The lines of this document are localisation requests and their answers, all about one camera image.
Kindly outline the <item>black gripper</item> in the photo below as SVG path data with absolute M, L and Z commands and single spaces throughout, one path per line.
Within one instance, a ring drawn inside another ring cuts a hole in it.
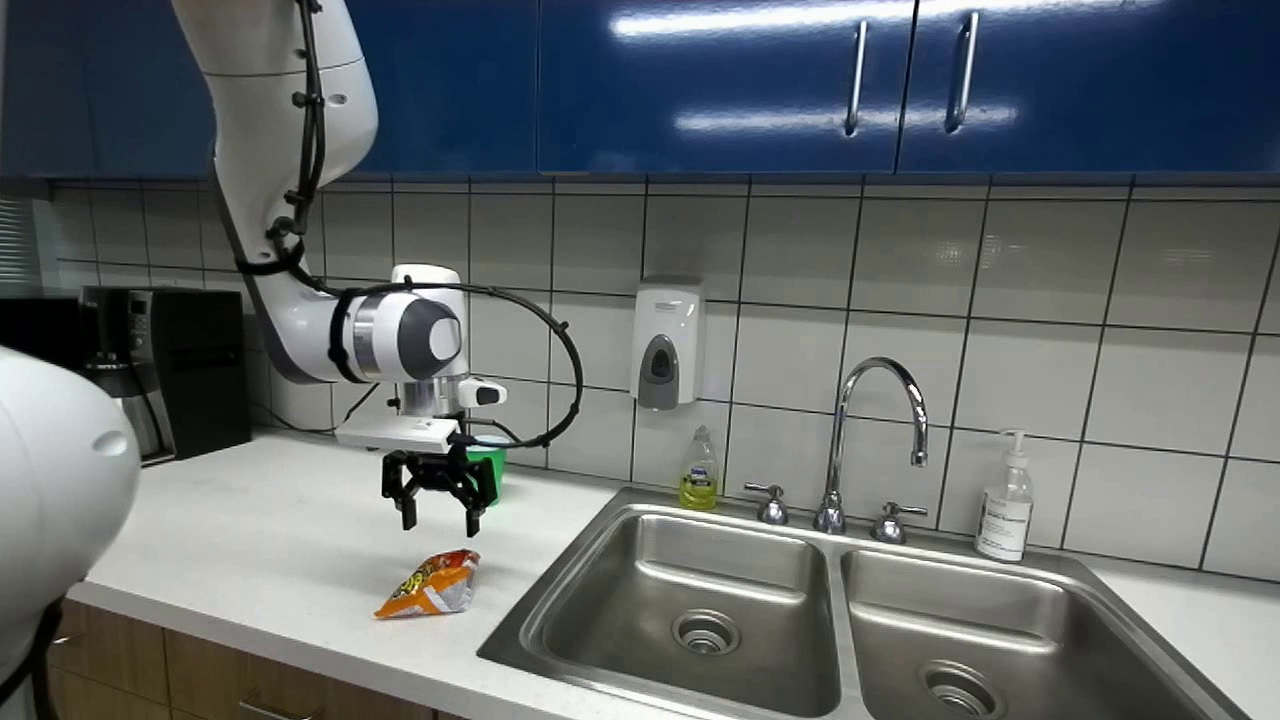
M 479 535 L 486 486 L 465 460 L 426 455 L 426 451 L 388 451 L 379 468 L 379 492 L 396 500 L 399 530 L 418 530 L 418 500 L 411 500 L 418 488 L 454 492 L 465 504 L 468 535 Z

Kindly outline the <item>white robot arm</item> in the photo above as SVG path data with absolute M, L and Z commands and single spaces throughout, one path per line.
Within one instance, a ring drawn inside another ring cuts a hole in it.
M 348 436 L 385 451 L 385 492 L 457 496 L 496 486 L 468 468 L 465 414 L 499 394 L 465 365 L 459 275 L 406 266 L 385 290 L 307 275 L 318 191 L 354 171 L 379 128 L 374 74 L 345 0 L 171 0 L 218 118 L 211 171 L 238 273 L 276 362 L 304 383 L 396 383 L 406 409 Z M 0 699 L 33 699 L 62 599 L 122 535 L 141 479 L 125 405 L 82 372 L 0 353 Z

